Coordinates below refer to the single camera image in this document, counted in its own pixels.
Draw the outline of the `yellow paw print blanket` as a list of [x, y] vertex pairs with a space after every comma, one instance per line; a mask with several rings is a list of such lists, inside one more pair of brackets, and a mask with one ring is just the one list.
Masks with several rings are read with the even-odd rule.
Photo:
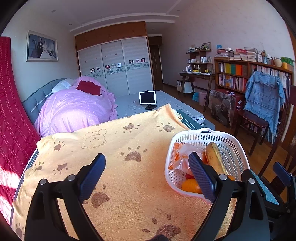
[[29, 205], [38, 182], [62, 181], [99, 153], [106, 167], [83, 207], [104, 240], [190, 240], [210, 210], [200, 198], [185, 197], [166, 182], [172, 137], [186, 130], [169, 104], [74, 133], [42, 138], [39, 155], [25, 172], [13, 202], [11, 227], [24, 238]]

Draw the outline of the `orange tangerine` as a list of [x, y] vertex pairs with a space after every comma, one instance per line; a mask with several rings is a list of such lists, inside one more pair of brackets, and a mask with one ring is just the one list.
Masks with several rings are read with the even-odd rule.
[[229, 178], [230, 180], [232, 180], [232, 181], [235, 181], [235, 178], [234, 178], [233, 176], [231, 176], [231, 175], [228, 175], [228, 178]]

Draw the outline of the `orange plastic bag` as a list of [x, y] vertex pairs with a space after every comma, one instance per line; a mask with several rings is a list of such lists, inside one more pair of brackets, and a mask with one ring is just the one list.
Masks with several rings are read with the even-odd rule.
[[171, 152], [173, 158], [172, 163], [169, 165], [169, 170], [181, 170], [184, 173], [193, 176], [189, 167], [189, 155], [195, 152], [201, 158], [204, 164], [208, 164], [205, 149], [188, 144], [188, 143], [175, 143]]

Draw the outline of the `purple duvet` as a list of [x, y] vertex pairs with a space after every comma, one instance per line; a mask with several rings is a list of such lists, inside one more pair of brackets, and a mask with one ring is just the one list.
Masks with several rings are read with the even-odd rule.
[[[80, 81], [101, 87], [101, 95], [77, 90]], [[40, 137], [55, 133], [72, 133], [82, 128], [117, 119], [115, 96], [97, 80], [82, 76], [69, 89], [53, 93], [43, 104], [34, 127]]]

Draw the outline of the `red quilted mattress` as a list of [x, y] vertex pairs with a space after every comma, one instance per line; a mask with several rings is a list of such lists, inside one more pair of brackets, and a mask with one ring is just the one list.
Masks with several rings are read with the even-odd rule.
[[16, 89], [11, 39], [1, 37], [1, 214], [8, 223], [21, 176], [39, 139]]

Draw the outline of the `red tomato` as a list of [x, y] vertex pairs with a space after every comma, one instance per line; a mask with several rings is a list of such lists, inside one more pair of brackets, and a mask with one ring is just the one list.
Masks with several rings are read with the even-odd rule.
[[185, 178], [186, 178], [186, 180], [188, 180], [188, 179], [194, 179], [195, 177], [186, 173]]

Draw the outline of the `white tablet on stand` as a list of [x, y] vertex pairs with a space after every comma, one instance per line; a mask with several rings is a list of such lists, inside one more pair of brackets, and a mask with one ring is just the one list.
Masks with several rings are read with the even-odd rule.
[[146, 110], [152, 110], [157, 107], [156, 92], [153, 91], [142, 91], [139, 92], [139, 104], [147, 105]]

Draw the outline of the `framed wedding photo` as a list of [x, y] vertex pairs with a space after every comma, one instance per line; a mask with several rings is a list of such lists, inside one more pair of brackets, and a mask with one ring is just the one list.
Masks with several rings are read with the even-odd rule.
[[34, 31], [28, 31], [26, 41], [26, 61], [57, 62], [57, 40]]

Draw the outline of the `spotted ripe banana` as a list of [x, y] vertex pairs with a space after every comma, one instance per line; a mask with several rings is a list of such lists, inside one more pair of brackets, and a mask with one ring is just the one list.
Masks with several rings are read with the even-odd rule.
[[206, 146], [205, 155], [209, 165], [212, 166], [218, 174], [227, 174], [216, 143], [210, 142]]

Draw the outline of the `large orange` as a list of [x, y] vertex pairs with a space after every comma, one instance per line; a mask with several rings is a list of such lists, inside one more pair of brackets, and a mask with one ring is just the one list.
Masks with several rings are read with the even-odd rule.
[[202, 194], [202, 190], [196, 179], [187, 179], [182, 183], [181, 190], [185, 192]]

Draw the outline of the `small wooden shelf unit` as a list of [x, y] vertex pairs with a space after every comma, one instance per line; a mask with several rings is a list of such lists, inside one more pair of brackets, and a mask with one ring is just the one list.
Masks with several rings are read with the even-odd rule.
[[210, 73], [212, 71], [212, 57], [208, 54], [212, 51], [211, 43], [206, 42], [201, 46], [191, 45], [186, 52], [187, 65], [192, 72]]

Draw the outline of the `blue plaid blanket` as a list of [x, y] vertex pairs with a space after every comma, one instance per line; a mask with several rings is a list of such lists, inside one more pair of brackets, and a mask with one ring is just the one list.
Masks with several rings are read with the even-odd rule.
[[280, 108], [285, 102], [285, 92], [278, 76], [255, 71], [246, 84], [244, 110], [268, 122], [270, 133], [276, 136]]

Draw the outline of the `white plastic basket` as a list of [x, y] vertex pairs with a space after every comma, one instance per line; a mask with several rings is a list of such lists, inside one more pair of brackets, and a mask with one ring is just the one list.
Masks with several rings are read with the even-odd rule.
[[165, 179], [168, 185], [180, 195], [203, 199], [207, 203], [211, 201], [201, 193], [183, 191], [181, 186], [186, 180], [186, 174], [192, 175], [189, 170], [189, 152], [198, 154], [205, 164], [209, 164], [206, 158], [206, 146], [214, 142], [217, 144], [225, 174], [236, 181], [241, 181], [244, 170], [250, 168], [247, 156], [240, 142], [232, 135], [214, 131], [209, 128], [199, 130], [182, 131], [175, 134], [171, 140], [165, 163]]

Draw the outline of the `dark red cloth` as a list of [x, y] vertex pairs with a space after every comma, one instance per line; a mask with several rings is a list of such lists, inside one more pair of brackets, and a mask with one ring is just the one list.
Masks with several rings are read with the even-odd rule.
[[101, 87], [90, 81], [80, 81], [76, 89], [91, 95], [101, 95]]

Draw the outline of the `printed cardboard box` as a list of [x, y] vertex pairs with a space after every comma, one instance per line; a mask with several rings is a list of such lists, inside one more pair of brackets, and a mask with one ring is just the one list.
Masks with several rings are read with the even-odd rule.
[[211, 117], [228, 128], [234, 128], [238, 112], [244, 108], [245, 96], [226, 89], [210, 91]]

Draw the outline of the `white pillow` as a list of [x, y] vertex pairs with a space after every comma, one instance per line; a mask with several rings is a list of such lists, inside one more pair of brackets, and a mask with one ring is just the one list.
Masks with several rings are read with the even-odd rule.
[[61, 90], [69, 89], [75, 83], [74, 79], [66, 78], [60, 81], [57, 85], [52, 88], [52, 93], [59, 92]]

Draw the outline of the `wooden bookshelf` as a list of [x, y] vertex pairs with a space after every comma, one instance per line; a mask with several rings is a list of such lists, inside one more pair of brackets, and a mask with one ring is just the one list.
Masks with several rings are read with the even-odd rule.
[[[236, 51], [219, 49], [214, 58], [216, 86], [232, 92], [241, 93], [245, 96], [248, 79], [253, 72], [258, 71], [280, 77], [285, 92], [287, 86], [292, 81], [292, 71], [273, 65], [272, 60], [269, 60], [269, 62], [266, 63], [266, 60], [266, 57], [255, 51], [251, 51], [250, 49], [237, 49]], [[271, 133], [268, 132], [265, 137], [271, 143], [274, 143], [280, 131], [281, 111], [283, 110], [284, 105], [285, 103], [280, 109], [276, 136], [272, 137]]]

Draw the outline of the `white wardrobe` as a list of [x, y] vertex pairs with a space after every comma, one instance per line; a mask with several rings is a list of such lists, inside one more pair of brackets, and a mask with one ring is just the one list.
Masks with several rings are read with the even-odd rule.
[[75, 47], [80, 74], [96, 79], [115, 97], [154, 89], [145, 22], [81, 33]]

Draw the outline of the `dark wooden desk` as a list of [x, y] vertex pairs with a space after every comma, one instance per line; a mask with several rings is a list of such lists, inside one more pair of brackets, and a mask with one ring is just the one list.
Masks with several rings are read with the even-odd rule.
[[[212, 71], [210, 73], [198, 73], [198, 74], [194, 74], [194, 73], [189, 73], [189, 72], [179, 72], [179, 75], [182, 77], [181, 79], [181, 94], [185, 95], [184, 93], [184, 88], [185, 88], [185, 83], [189, 82], [191, 84], [191, 88], [192, 91], [195, 91], [195, 88], [198, 90], [204, 90], [206, 91], [206, 99], [205, 99], [205, 104], [203, 107], [203, 112], [206, 111], [208, 104], [209, 104], [209, 96], [210, 96], [210, 90], [212, 87], [212, 82], [215, 80], [215, 71]], [[207, 87], [201, 87], [199, 85], [196, 85], [195, 82], [196, 81], [200, 81], [200, 80], [205, 80], [207, 81]]]

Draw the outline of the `wooden chair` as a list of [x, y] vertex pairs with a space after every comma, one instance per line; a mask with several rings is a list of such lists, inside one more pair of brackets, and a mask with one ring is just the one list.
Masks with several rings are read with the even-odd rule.
[[240, 128], [245, 129], [254, 136], [254, 142], [249, 151], [249, 156], [253, 154], [257, 143], [262, 144], [267, 133], [270, 132], [267, 121], [244, 109], [239, 112], [234, 136], [237, 136]]

